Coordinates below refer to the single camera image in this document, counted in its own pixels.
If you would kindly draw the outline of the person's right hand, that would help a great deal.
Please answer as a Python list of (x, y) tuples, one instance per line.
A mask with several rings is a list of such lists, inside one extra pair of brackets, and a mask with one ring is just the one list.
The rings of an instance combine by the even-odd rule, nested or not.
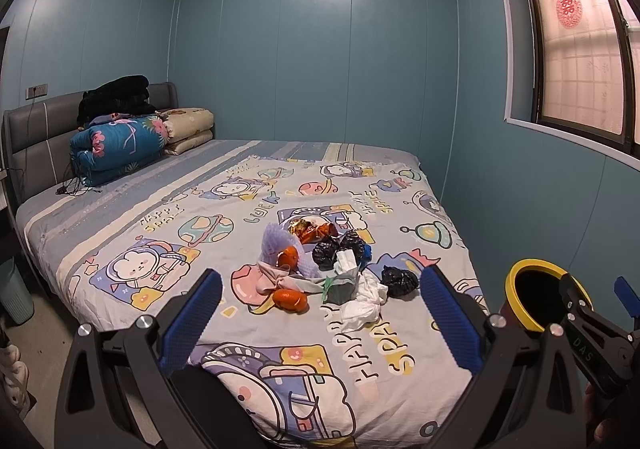
[(602, 448), (615, 431), (614, 422), (605, 416), (610, 402), (591, 383), (585, 389), (582, 405), (586, 416), (589, 448)]

